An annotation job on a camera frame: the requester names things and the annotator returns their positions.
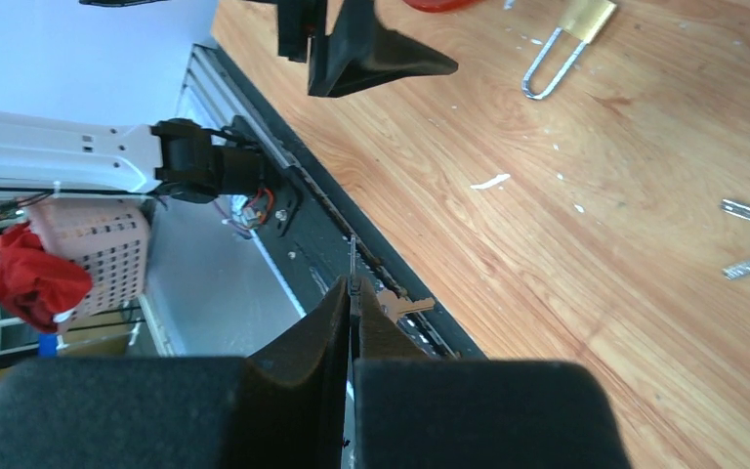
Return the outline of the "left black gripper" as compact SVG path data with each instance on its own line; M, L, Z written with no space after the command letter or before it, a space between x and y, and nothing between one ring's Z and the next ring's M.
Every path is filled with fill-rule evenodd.
M254 0L276 7L277 54L309 62L308 94L342 98L402 78L445 76L458 63L385 27L373 1L343 1L332 31L327 0Z

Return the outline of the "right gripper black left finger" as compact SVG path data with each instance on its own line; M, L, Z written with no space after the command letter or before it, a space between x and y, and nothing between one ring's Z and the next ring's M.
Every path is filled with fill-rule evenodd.
M0 468L337 468L348 281L243 357L38 358L0 381Z

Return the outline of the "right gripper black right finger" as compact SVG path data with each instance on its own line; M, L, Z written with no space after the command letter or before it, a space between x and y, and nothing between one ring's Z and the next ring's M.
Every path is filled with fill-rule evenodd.
M603 386L550 360L426 355L354 283L355 462L360 468L627 468Z

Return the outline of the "small silver key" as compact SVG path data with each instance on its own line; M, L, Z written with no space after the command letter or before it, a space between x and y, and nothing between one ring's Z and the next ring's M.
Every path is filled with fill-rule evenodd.
M352 300L353 312L359 314L359 299L364 278L356 273L357 245L358 242L356 235L352 234L350 236L350 276L348 279L348 292ZM379 303L381 312L394 323L397 323L401 318L409 314L431 311L435 308L437 303L434 298L411 300L398 297L389 289L383 289L376 292L375 298Z

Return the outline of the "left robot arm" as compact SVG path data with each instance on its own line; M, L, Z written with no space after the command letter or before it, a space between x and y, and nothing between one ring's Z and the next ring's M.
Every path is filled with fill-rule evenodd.
M444 76L458 64L385 27L371 1L279 1L277 53L306 64L308 93L342 98L402 78ZM58 192L170 196L208 203L250 195L278 177L256 141L185 118L94 125L0 111L0 191L30 201Z

